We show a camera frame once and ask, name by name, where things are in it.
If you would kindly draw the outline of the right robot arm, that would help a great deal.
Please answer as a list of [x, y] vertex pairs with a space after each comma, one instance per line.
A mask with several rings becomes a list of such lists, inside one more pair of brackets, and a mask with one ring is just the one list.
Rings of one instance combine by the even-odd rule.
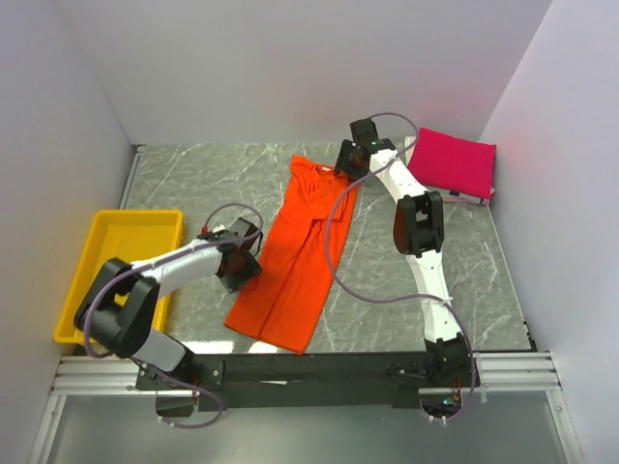
[[416, 294], [375, 299], [350, 289], [337, 276], [330, 257], [329, 242], [334, 213], [326, 225], [324, 254], [329, 270], [338, 286], [354, 298], [375, 305], [400, 303], [419, 299], [425, 324], [427, 360], [422, 375], [432, 384], [445, 386], [464, 370], [470, 373], [470, 388], [477, 382], [477, 367], [473, 344], [465, 325], [454, 311], [443, 271], [445, 240], [444, 207], [441, 194], [424, 187], [402, 161], [410, 143], [397, 150], [388, 138], [381, 138], [372, 117], [350, 124], [351, 137], [342, 141], [335, 165], [337, 174], [344, 174], [352, 183], [336, 200], [338, 206], [355, 187], [375, 178], [395, 201], [393, 240], [415, 279]]

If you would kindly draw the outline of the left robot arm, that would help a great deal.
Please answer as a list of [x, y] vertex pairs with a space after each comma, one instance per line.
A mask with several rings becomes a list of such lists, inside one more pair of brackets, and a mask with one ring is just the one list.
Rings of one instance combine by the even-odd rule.
[[251, 249], [263, 233], [239, 217], [229, 227], [205, 228], [187, 245], [141, 261], [107, 260], [83, 298], [74, 325], [112, 355], [159, 370], [173, 389], [193, 376], [192, 351], [154, 327], [156, 306], [185, 284], [216, 276], [230, 293], [261, 273]]

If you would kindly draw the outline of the orange t shirt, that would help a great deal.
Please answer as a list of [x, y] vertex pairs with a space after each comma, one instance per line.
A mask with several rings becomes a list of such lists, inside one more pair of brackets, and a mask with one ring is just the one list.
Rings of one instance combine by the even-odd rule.
[[261, 274], [242, 289], [224, 325], [303, 353], [316, 328], [348, 237], [358, 190], [331, 166], [294, 156], [283, 204], [258, 259]]

